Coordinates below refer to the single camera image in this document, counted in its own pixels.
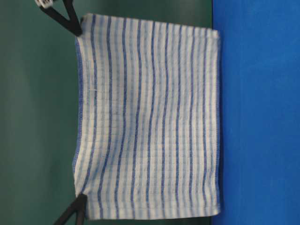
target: blue surface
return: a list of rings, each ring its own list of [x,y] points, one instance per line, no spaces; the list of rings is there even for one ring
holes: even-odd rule
[[[223,132],[213,225],[300,224],[300,1],[214,0],[213,27]]]

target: green background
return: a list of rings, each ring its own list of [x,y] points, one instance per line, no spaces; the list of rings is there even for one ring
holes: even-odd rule
[[[66,14],[62,1],[54,7]],[[79,17],[92,12],[211,27],[211,0],[75,0],[74,7]],[[52,224],[75,198],[71,167],[78,112],[74,36],[43,14],[34,0],[3,0],[0,24],[0,223]],[[205,225],[209,218],[134,224]]]

